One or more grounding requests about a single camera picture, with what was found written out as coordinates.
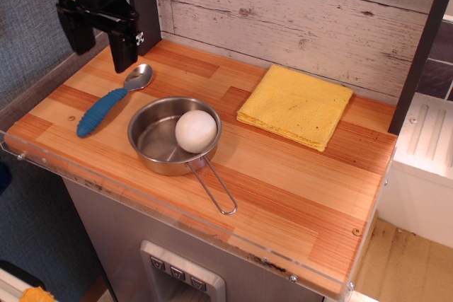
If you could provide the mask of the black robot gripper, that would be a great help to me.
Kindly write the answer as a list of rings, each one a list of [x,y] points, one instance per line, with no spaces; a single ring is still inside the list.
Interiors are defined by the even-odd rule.
[[[144,33],[138,28],[138,12],[128,0],[57,0],[62,29],[77,55],[96,45],[93,30],[108,33],[116,73],[124,72],[138,58]]]

